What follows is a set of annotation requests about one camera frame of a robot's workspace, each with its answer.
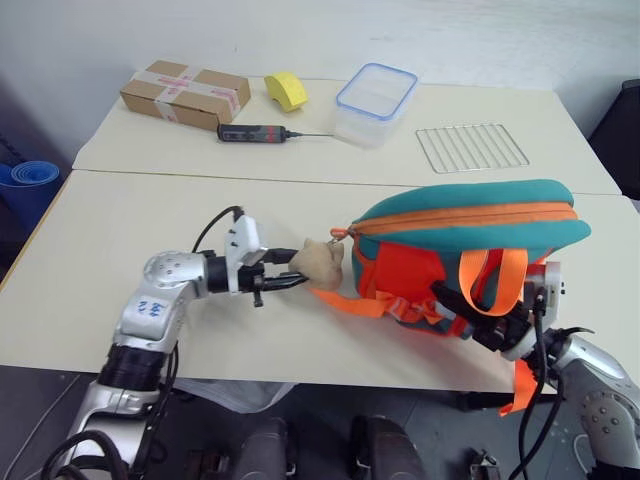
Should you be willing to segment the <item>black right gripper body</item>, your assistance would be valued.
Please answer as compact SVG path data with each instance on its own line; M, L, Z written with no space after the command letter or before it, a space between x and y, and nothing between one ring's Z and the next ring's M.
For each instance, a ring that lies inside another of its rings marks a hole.
M475 314L471 319L472 338L492 352L515 347L531 328L529 310L516 305L503 316Z

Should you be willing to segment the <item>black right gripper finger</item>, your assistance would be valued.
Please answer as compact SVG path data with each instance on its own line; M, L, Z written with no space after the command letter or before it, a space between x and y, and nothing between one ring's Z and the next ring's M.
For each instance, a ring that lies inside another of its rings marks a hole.
M435 296L435 310L448 319L460 317L472 326L477 326L480 318L477 312L467 303L464 296L450 289L443 281L435 281L431 285Z

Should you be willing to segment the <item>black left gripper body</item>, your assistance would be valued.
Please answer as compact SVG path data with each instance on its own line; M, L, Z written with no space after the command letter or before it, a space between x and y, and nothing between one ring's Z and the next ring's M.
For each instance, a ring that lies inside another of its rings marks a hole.
M253 295L253 305L260 308L264 305L262 292L265 288L265 267L263 262L252 266L242 266L238 271L238 290Z

